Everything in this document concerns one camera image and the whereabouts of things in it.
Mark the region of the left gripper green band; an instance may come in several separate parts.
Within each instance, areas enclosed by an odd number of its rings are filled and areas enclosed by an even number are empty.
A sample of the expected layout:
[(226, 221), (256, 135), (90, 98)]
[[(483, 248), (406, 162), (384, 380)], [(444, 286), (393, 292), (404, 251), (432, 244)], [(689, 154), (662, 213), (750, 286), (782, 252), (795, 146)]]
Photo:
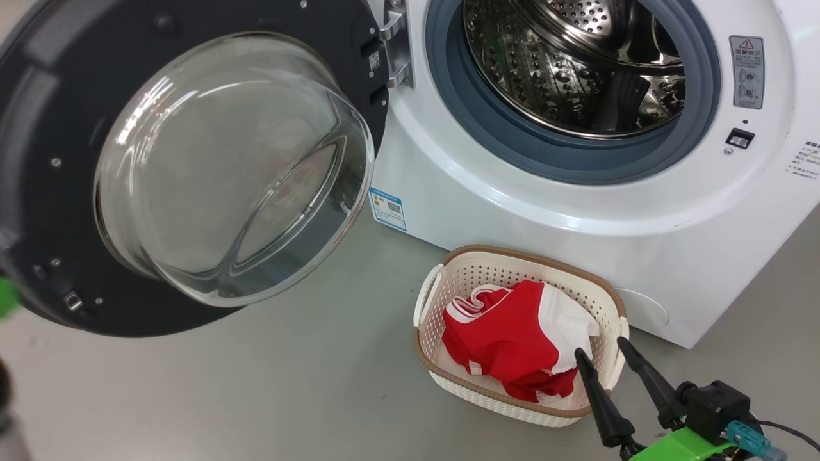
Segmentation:
[(0, 278), (0, 318), (6, 319), (20, 307), (17, 286), (5, 275)]

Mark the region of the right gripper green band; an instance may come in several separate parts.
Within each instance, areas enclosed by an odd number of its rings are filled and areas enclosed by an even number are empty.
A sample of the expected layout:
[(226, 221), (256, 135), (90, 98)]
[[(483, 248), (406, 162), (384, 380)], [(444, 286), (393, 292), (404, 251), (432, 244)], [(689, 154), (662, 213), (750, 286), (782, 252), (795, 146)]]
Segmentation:
[(576, 348), (577, 369), (587, 394), (598, 435), (607, 448), (621, 447), (621, 460), (724, 460), (732, 458), (739, 447), (732, 442), (711, 444), (688, 427), (680, 429), (680, 401), (676, 390), (626, 337), (617, 340), (626, 365), (638, 374), (658, 410), (664, 429), (678, 430), (665, 435), (651, 446), (635, 443), (635, 428), (621, 416), (598, 379), (598, 371), (583, 348)]

